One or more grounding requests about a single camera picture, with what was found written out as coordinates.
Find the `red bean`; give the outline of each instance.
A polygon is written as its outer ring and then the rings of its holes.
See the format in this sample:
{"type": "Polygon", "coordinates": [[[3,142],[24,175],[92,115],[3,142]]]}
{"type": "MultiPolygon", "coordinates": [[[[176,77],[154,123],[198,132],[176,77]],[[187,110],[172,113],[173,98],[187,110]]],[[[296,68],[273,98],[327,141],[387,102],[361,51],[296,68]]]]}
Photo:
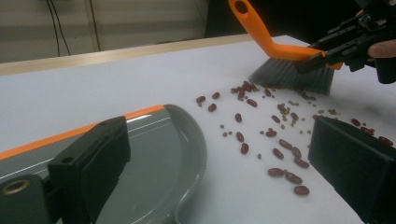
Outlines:
{"type": "Polygon", "coordinates": [[[216,110],[216,108],[218,108],[215,104],[211,104],[208,108],[207,108],[207,110],[209,111],[209,112],[213,112],[213,111],[215,111],[216,110]]]}
{"type": "Polygon", "coordinates": [[[279,149],[277,149],[276,147],[274,147],[273,153],[280,160],[282,160],[284,158],[283,153],[280,152],[279,149]]]}
{"type": "Polygon", "coordinates": [[[387,137],[384,136],[379,136],[378,137],[379,140],[383,141],[384,143],[386,143],[389,146],[393,146],[393,142],[390,141],[387,137]]]}
{"type": "Polygon", "coordinates": [[[236,133],[236,139],[238,139],[239,142],[245,141],[244,135],[242,135],[240,132],[236,133]]]}
{"type": "Polygon", "coordinates": [[[279,168],[271,168],[268,170],[268,175],[271,175],[271,176],[282,176],[284,174],[285,174],[285,172],[279,168]]]}
{"type": "Polygon", "coordinates": [[[293,174],[293,173],[285,172],[285,177],[286,177],[291,183],[294,183],[294,184],[301,184],[301,183],[303,183],[303,180],[302,180],[299,176],[297,176],[297,175],[295,175],[295,174],[293,174]]]}
{"type": "Polygon", "coordinates": [[[241,153],[242,153],[242,154],[247,154],[247,153],[248,153],[248,144],[242,143],[242,146],[241,146],[241,153]]]}
{"type": "Polygon", "coordinates": [[[299,165],[299,166],[301,166],[301,167],[303,167],[303,168],[308,168],[309,167],[309,163],[308,162],[306,162],[306,161],[303,161],[303,160],[301,160],[300,158],[294,158],[294,162],[297,164],[297,165],[299,165]]]}
{"type": "Polygon", "coordinates": [[[370,135],[374,135],[374,132],[366,127],[361,127],[361,130],[370,135]]]}
{"type": "Polygon", "coordinates": [[[206,97],[200,96],[200,97],[198,97],[198,98],[196,99],[196,101],[197,101],[198,104],[200,104],[200,103],[202,103],[205,99],[206,99],[206,97]]]}
{"type": "Polygon", "coordinates": [[[252,99],[248,99],[248,100],[247,100],[247,103],[250,104],[250,105],[253,106],[253,107],[257,107],[256,101],[254,101],[254,100],[252,100],[252,99]]]}
{"type": "Polygon", "coordinates": [[[308,195],[309,194],[309,188],[307,188],[304,185],[294,187],[294,192],[298,195],[308,195]]]}
{"type": "Polygon", "coordinates": [[[294,113],[294,112],[291,112],[291,117],[294,119],[294,120],[298,120],[298,116],[297,116],[297,114],[296,113],[294,113]]]}
{"type": "Polygon", "coordinates": [[[361,122],[358,121],[357,119],[352,119],[351,122],[357,127],[361,126],[361,122]]]}
{"type": "Polygon", "coordinates": [[[238,113],[238,114],[235,114],[235,119],[236,119],[236,121],[239,122],[239,123],[242,122],[242,116],[241,116],[241,114],[239,114],[239,113],[238,113]]]}
{"type": "Polygon", "coordinates": [[[275,137],[277,134],[276,131],[268,131],[265,133],[265,135],[267,135],[268,137],[275,137]]]}
{"type": "Polygon", "coordinates": [[[280,113],[286,113],[288,110],[285,108],[283,105],[277,105],[277,108],[279,109],[280,113]]]}
{"type": "Polygon", "coordinates": [[[291,150],[291,149],[293,148],[293,146],[292,146],[290,143],[288,143],[287,141],[285,141],[285,140],[283,140],[283,139],[279,139],[279,144],[280,144],[282,147],[284,147],[284,148],[286,148],[286,149],[289,149],[289,150],[291,150]]]}
{"type": "Polygon", "coordinates": [[[220,93],[218,91],[213,93],[213,95],[212,95],[213,99],[219,99],[219,97],[220,97],[220,93]]]}
{"type": "Polygon", "coordinates": [[[297,157],[297,158],[301,158],[301,151],[300,151],[300,149],[299,148],[297,148],[297,147],[293,147],[292,149],[291,149],[291,153],[293,153],[293,155],[295,156],[295,157],[297,157]]]}
{"type": "Polygon", "coordinates": [[[268,89],[265,89],[265,90],[264,90],[264,93],[265,93],[266,96],[271,96],[271,92],[268,91],[268,89]]]}
{"type": "Polygon", "coordinates": [[[271,118],[274,120],[274,122],[280,123],[280,119],[277,116],[273,115],[271,118]]]}

